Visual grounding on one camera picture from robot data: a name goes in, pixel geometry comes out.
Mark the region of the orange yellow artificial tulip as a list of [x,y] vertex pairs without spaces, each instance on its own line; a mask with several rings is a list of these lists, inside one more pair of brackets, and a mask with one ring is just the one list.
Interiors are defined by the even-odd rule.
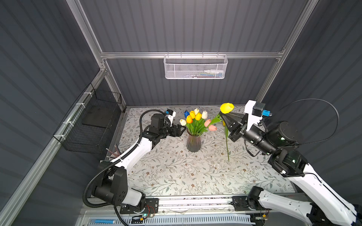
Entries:
[[192,119],[191,115],[188,115],[188,116],[187,116],[186,122],[187,122],[187,124],[193,123],[193,119]]

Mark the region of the yellow tulip with stem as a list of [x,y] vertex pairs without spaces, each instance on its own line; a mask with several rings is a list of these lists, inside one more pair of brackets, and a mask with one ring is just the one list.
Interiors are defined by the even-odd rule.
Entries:
[[227,157],[228,157],[228,161],[230,160],[230,154],[229,154],[229,148],[228,148],[228,135],[229,135],[229,130],[226,126],[226,122],[223,121],[222,125],[224,127],[224,134],[225,134],[225,143],[226,143],[226,152],[227,152]]
[[195,119],[195,117],[196,117],[194,111],[190,111],[189,115],[190,115],[190,117],[191,117],[192,119]]

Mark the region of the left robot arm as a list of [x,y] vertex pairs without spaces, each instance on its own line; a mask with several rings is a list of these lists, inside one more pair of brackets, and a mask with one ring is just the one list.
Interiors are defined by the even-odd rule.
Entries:
[[84,205],[100,208],[112,205],[131,206],[141,211],[146,204],[146,196],[128,185],[128,172],[160,140],[167,137],[180,137],[186,130],[185,126],[173,124],[176,112],[170,109],[161,111],[147,110],[139,119],[140,135],[138,140],[117,158],[102,161],[98,173],[90,180],[83,192]]

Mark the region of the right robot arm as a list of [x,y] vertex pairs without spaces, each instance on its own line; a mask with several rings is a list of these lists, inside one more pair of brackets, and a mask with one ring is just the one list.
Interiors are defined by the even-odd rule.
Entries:
[[260,129],[260,122],[272,114],[265,105],[250,100],[244,113],[233,112],[234,105],[221,105],[219,117],[225,122],[228,139],[245,142],[269,156],[272,168],[297,185],[308,197],[303,202],[280,196],[254,186],[246,198],[233,198],[235,210],[249,208],[253,211],[275,210],[305,222],[309,226],[359,226],[362,223],[362,207],[351,204],[335,192],[314,170],[298,148],[302,136],[287,121],[279,121],[267,131]]

